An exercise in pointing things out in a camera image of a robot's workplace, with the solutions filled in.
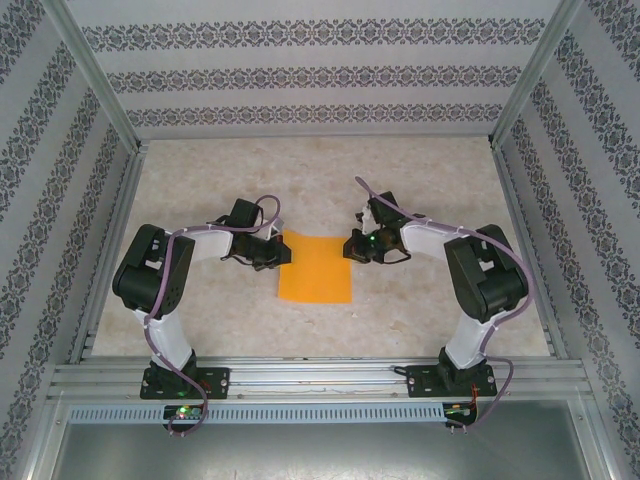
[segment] orange square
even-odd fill
[[[299,303],[351,303],[351,260],[342,257],[346,241],[285,230],[292,263],[280,266],[278,297]]]

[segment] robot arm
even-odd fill
[[[206,230],[175,238],[171,264],[166,265],[170,232],[153,225],[143,225],[125,254],[113,279],[113,292],[125,307],[134,311],[141,325],[152,311],[160,291],[165,268],[169,268],[164,298],[155,317],[145,328],[161,355],[152,356],[150,383],[157,391],[184,394],[190,385],[171,372],[172,365],[189,378],[197,376],[196,355],[184,335],[176,308],[182,299],[191,262],[208,258],[235,258],[256,271],[291,262],[291,250],[282,242],[283,222],[276,220],[269,228],[259,229],[262,209],[257,203],[238,199],[231,214],[213,225],[255,231],[232,232]]]
[[[391,192],[381,196],[397,205]],[[463,312],[455,334],[440,352],[438,370],[448,390],[469,382],[486,363],[484,347],[494,323],[528,294],[523,272],[511,257],[493,245],[410,221],[376,198],[369,199],[356,219],[362,227],[354,229],[345,243],[346,258],[387,264],[385,256],[398,250],[406,260],[421,253],[447,261]],[[477,232],[511,248],[496,225],[487,225]]]

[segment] striped wall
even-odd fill
[[[640,478],[639,39],[637,0],[584,2],[500,145],[622,478]]]
[[[42,6],[0,2],[0,479],[67,360],[129,163]]]
[[[69,6],[141,138],[488,134],[558,0]]]

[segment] beige floor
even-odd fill
[[[356,174],[438,221],[496,223],[515,245],[486,138],[328,137],[152,142],[123,250],[143,223],[202,224],[237,197],[264,193],[281,198],[287,228],[349,236],[367,200]],[[193,264],[180,305],[187,337],[199,355],[398,357],[437,355],[454,332],[460,310],[444,262],[354,264],[352,276],[352,304],[306,305],[277,298],[277,270]],[[535,308],[501,328],[488,351],[548,355]],[[140,325],[111,293],[93,353],[149,353]]]

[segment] metal bar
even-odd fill
[[[109,116],[109,120],[111,120],[118,132],[127,151],[129,153],[135,152],[139,143],[138,136],[124,108],[120,105],[113,88],[111,88],[106,74],[91,51],[91,47],[87,43],[82,30],[73,18],[67,2],[65,0],[43,0],[42,6],[69,51],[73,54],[80,70],[82,70],[87,82],[89,82],[96,97],[98,97],[100,105]]]
[[[595,400],[576,398],[567,405],[591,479],[621,479]]]
[[[509,357],[516,368],[544,367],[559,368],[575,366],[582,368],[582,360],[563,359],[558,361],[553,357]],[[388,369],[396,365],[429,365],[437,364],[436,357],[398,357],[398,358],[276,358],[276,357],[199,357],[198,365],[202,367],[228,367],[233,369],[271,370],[288,368],[291,370],[315,370],[315,369]],[[78,365],[56,365],[56,371],[73,370],[105,370],[105,369],[138,369],[149,365],[149,357],[97,357],[94,356]],[[494,369],[507,369],[504,364],[494,365]]]
[[[524,106],[533,86],[538,82],[549,59],[553,56],[560,39],[569,27],[571,20],[582,5],[581,0],[562,0],[549,20],[547,28],[536,46],[527,66],[522,71],[518,83],[507,100],[500,118],[496,122],[492,134],[489,136],[493,146],[499,146],[508,135],[511,126],[515,122]]]
[[[63,402],[45,405],[35,442],[29,451],[24,480],[52,478],[69,420],[69,406]]]
[[[542,277],[542,272],[540,271],[540,266],[536,261],[533,243],[531,242],[531,238],[529,238],[524,216],[518,206],[518,199],[516,198],[516,193],[509,179],[509,174],[506,171],[504,158],[502,157],[502,151],[500,148],[493,149],[493,159],[496,164],[500,185],[504,192],[507,209],[509,210],[509,215],[511,216],[513,227],[516,232],[516,238],[520,245],[522,259],[531,268],[533,277],[535,278],[535,283],[538,285],[538,288],[536,289],[536,306],[538,307],[540,320],[543,322],[543,326],[548,329],[555,356],[559,359],[567,359],[569,358],[569,354],[564,346],[562,334],[560,333],[560,328],[558,327],[558,322],[553,313],[553,307],[551,306],[551,300],[549,299],[546,288],[540,288],[545,284],[544,279]]]
[[[129,213],[133,206],[133,199],[138,188],[138,181],[142,174],[142,166],[144,164],[147,148],[148,144],[140,147],[136,154],[136,158],[130,162],[129,171],[126,173],[127,179],[124,189],[120,194],[118,205],[116,206],[115,221],[113,221],[112,226],[109,229],[107,247],[104,254],[99,259],[100,263],[98,265],[98,272],[101,272],[101,275],[98,276],[98,280],[92,288],[92,294],[89,297],[85,316],[80,323],[77,341],[71,352],[70,361],[72,363],[78,363],[80,360],[91,356],[93,343],[88,345],[89,348],[85,348],[85,346],[87,346],[87,341],[89,340],[89,332],[92,331],[97,333],[98,322],[102,315],[109,285],[111,284],[111,276],[113,275],[113,271],[116,267],[120,244],[122,243],[122,237],[127,226]]]
[[[592,396],[580,361],[517,358],[514,362],[514,379],[506,400]],[[216,359],[200,362],[201,366],[231,368],[229,398],[223,403],[425,401],[408,399],[405,379],[393,372],[393,366],[435,363],[435,359],[426,358],[351,361]],[[64,395],[64,401],[74,403],[89,400],[98,403],[139,403],[140,382],[147,365],[148,362],[143,361],[60,365],[56,367],[47,392],[48,401],[56,401]],[[494,367],[498,385],[504,382],[507,374],[506,366]],[[461,398],[449,400],[460,401]]]

